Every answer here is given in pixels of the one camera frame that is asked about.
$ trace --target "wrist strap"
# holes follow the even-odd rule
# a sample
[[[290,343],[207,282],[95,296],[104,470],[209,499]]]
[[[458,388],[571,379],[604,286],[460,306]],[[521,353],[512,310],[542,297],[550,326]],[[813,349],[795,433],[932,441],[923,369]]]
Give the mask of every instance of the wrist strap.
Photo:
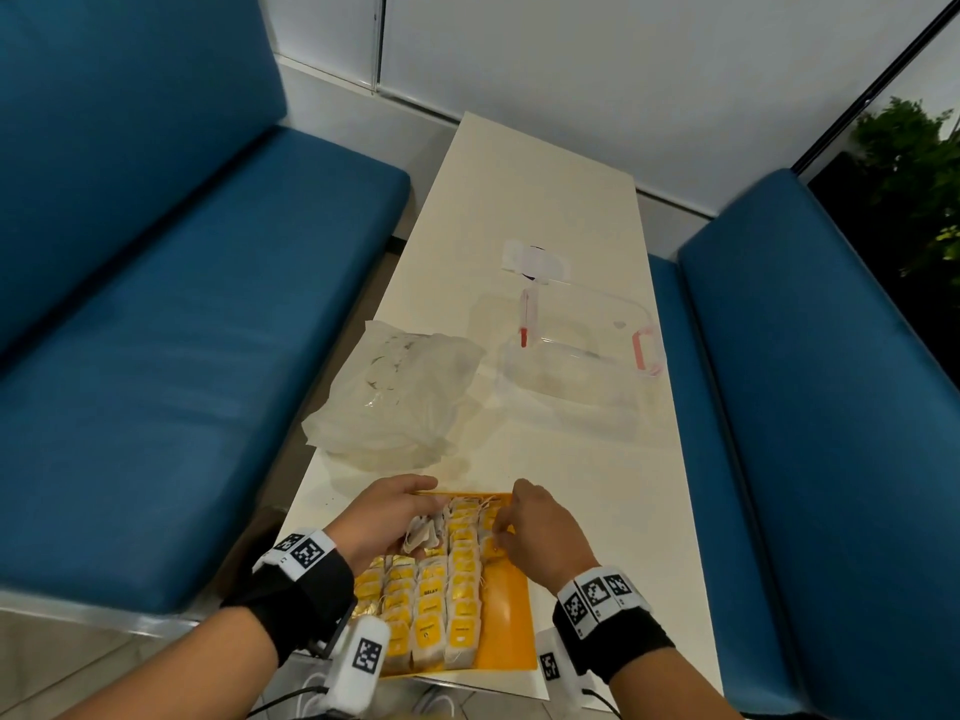
[[[311,643],[329,653],[355,604],[354,572],[325,532],[308,529],[263,554],[222,605],[249,608],[282,665]]]
[[[604,683],[637,657],[673,647],[641,593],[617,568],[583,572],[557,594],[553,623],[577,674]]]

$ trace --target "yellow tray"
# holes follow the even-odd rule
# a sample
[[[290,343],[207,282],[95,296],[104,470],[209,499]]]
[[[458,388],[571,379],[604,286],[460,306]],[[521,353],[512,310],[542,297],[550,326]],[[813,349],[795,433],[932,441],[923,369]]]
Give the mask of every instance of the yellow tray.
[[[509,492],[435,492],[431,495],[451,497],[498,497],[504,505],[513,498]],[[530,611],[527,577],[506,557],[487,563],[480,589],[480,645],[471,669],[532,670],[537,669],[534,620]],[[445,672],[444,664],[417,672],[384,675],[409,677]]]

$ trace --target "white plastic bag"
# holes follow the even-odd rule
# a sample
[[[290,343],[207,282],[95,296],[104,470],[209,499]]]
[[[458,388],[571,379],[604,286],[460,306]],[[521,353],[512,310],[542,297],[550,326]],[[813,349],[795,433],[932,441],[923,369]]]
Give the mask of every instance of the white plastic bag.
[[[431,465],[448,451],[456,403],[483,355],[467,338],[406,333],[368,320],[329,399],[303,421],[307,444],[340,455],[386,456],[395,468]]]

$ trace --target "tabletop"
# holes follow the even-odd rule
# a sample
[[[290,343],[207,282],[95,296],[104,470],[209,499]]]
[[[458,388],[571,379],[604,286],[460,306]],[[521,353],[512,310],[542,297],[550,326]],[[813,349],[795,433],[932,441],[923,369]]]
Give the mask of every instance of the tabletop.
[[[630,576],[678,650],[722,691],[669,368],[649,381],[643,421],[624,434],[558,428],[511,401],[498,359],[517,333],[529,282],[501,268],[509,240],[544,248],[568,265],[569,280],[658,318],[630,174],[467,113],[376,313],[406,331],[465,336],[486,349],[448,435],[455,453],[423,472],[448,491],[510,492],[520,477],[545,486],[597,559]],[[327,525],[377,476],[318,451],[281,534]],[[531,583],[530,600],[534,629],[546,629],[553,597]],[[539,671],[439,679],[547,699]]]

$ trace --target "blue bench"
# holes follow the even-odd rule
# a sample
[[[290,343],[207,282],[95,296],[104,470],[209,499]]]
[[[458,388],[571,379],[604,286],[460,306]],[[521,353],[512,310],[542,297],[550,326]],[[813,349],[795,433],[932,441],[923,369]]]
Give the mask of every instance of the blue bench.
[[[0,0],[0,587],[183,609],[406,205],[257,0]]]
[[[651,270],[728,699],[955,717],[954,384],[789,171]]]

